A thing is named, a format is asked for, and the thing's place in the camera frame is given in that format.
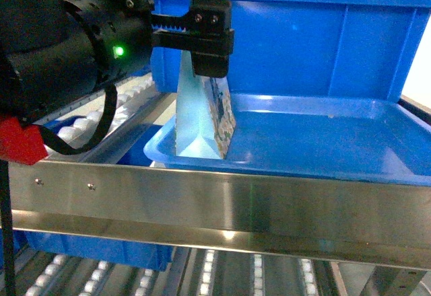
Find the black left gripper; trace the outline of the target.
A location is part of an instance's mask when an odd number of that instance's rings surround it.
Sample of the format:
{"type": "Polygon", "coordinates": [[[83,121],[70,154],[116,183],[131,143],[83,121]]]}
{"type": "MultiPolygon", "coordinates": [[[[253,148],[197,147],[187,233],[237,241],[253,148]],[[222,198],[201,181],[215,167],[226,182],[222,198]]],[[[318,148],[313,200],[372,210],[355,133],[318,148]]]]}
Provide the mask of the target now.
{"type": "Polygon", "coordinates": [[[151,14],[152,0],[65,0],[65,8],[92,44],[96,89],[149,65],[152,46],[189,51],[196,75],[228,74],[234,48],[229,0],[191,0],[182,16],[151,14]]]}

